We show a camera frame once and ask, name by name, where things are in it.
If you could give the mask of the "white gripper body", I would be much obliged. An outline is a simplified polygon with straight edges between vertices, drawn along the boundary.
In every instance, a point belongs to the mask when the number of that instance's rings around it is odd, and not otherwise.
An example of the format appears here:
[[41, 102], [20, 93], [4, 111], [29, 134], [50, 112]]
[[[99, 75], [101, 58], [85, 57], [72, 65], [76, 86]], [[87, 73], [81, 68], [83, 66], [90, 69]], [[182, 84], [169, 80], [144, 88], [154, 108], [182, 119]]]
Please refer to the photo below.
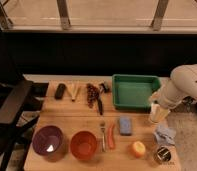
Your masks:
[[159, 98], [159, 93], [157, 91], [153, 92], [152, 95], [148, 98], [148, 101], [152, 106], [158, 105], [158, 98]]

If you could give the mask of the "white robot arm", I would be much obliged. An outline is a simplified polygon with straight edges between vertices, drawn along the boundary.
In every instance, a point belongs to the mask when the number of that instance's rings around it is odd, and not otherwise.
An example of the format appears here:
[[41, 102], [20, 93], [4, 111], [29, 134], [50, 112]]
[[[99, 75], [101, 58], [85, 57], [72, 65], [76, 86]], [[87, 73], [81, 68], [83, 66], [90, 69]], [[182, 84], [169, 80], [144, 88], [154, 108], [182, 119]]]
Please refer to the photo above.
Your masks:
[[155, 91], [149, 101], [156, 101], [165, 109], [174, 109], [187, 96], [197, 101], [197, 64], [174, 68], [169, 81]]

